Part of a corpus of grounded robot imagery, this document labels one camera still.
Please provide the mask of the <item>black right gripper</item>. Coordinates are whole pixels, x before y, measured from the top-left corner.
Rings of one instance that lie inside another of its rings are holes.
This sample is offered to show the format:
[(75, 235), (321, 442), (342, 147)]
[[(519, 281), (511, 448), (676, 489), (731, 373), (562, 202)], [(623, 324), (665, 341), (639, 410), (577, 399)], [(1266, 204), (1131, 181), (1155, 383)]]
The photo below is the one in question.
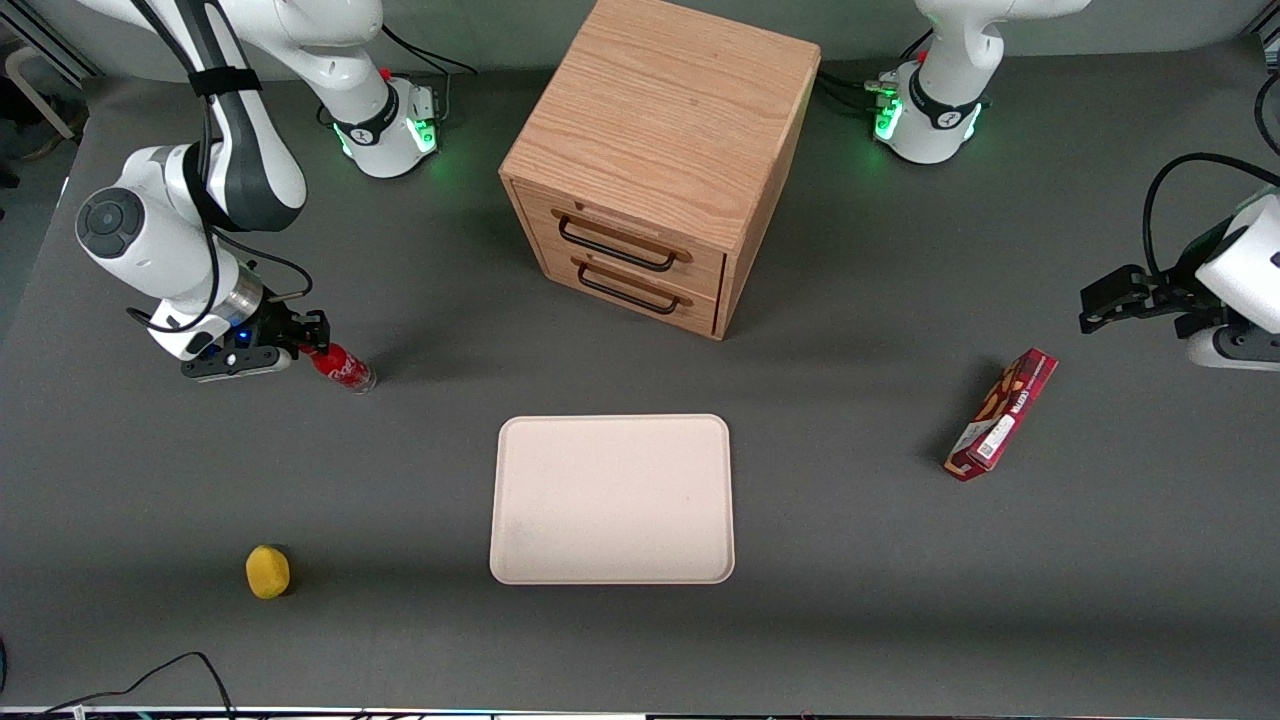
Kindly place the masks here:
[(252, 316), (232, 329), (232, 347), (326, 348), (329, 328), (323, 310), (297, 313), (276, 296), (268, 296)]

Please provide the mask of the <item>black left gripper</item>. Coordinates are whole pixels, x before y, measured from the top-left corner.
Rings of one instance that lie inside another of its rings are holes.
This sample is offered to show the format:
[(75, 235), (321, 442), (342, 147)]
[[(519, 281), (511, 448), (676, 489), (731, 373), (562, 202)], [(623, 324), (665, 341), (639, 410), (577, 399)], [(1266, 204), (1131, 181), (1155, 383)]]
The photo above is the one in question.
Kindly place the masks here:
[(1179, 340), (1189, 340), (1201, 331), (1240, 325), (1242, 316), (1196, 277), (1196, 272), (1226, 246), (1230, 224), (1220, 222), (1192, 240), (1179, 259), (1164, 269), (1158, 266), (1155, 241), (1149, 238), (1149, 274), (1158, 286), (1156, 304), (1149, 301), (1149, 282), (1143, 268), (1123, 265), (1082, 291), (1080, 333), (1093, 334), (1115, 322), (1151, 319), (1161, 314), (1161, 307), (1178, 314), (1174, 328)]

